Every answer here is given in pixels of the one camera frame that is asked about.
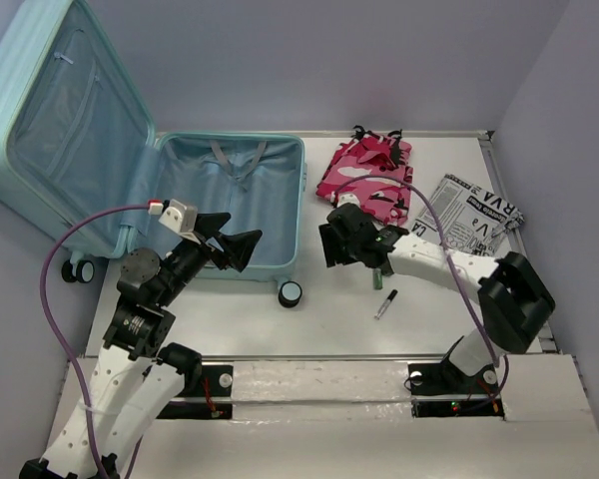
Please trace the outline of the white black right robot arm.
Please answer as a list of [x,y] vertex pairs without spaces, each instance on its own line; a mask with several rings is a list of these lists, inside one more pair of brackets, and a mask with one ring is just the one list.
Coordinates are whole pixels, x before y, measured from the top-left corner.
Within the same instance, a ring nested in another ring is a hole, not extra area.
[[555,301],[530,261],[511,251],[501,258],[448,249],[408,230],[378,229],[358,206],[333,210],[319,227],[327,266],[361,263],[426,280],[460,294],[479,311],[472,332],[433,363],[409,369],[407,389],[416,396],[459,395],[497,378],[510,354],[524,354],[555,309]]

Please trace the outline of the clear tube with black cap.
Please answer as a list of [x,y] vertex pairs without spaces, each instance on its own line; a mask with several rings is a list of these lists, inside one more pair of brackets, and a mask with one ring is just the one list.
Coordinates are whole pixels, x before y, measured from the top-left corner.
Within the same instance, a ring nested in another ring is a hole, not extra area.
[[380,305],[378,311],[376,312],[376,314],[374,315],[374,318],[376,320],[380,320],[386,313],[387,309],[390,307],[390,305],[392,304],[392,302],[394,301],[395,297],[397,296],[398,291],[396,289],[393,289],[387,296],[387,298],[383,301],[383,303]]

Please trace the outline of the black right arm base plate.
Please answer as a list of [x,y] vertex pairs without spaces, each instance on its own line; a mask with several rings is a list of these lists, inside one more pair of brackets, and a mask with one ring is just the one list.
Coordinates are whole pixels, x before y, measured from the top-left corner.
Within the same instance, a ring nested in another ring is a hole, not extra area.
[[492,365],[474,376],[461,371],[444,376],[441,363],[412,363],[404,387],[411,395],[415,418],[505,416]]

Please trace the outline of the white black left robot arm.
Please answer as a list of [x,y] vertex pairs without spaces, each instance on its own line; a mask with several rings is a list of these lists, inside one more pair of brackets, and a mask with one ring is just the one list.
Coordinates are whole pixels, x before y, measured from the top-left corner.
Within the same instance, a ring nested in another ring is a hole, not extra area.
[[140,247],[125,257],[96,366],[86,376],[73,365],[82,397],[52,445],[23,465],[22,478],[117,478],[130,472],[153,421],[178,394],[200,385],[201,355],[164,342],[175,321],[167,308],[208,262],[243,271],[263,233],[223,234],[228,213],[199,214],[155,202],[147,209],[181,240],[166,255]]

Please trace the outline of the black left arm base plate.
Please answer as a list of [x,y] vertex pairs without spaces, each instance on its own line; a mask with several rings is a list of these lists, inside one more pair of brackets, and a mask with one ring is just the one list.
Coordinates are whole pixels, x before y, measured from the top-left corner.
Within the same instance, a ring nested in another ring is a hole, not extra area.
[[204,364],[202,376],[172,399],[157,416],[160,420],[230,420],[233,418],[234,367]]

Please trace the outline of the green tube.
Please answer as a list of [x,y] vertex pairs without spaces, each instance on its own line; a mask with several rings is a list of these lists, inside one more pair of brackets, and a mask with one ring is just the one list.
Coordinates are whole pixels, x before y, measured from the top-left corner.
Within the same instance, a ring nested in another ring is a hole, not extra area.
[[375,290],[381,290],[383,288],[383,275],[379,268],[376,268],[372,272],[372,282],[373,282],[373,288]]

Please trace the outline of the newspaper print garment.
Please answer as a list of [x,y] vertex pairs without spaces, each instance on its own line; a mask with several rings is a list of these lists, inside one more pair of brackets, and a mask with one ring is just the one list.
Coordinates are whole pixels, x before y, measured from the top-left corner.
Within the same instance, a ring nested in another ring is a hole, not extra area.
[[521,210],[508,200],[456,175],[446,174],[410,224],[411,231],[466,253],[495,256],[507,235],[525,222]]

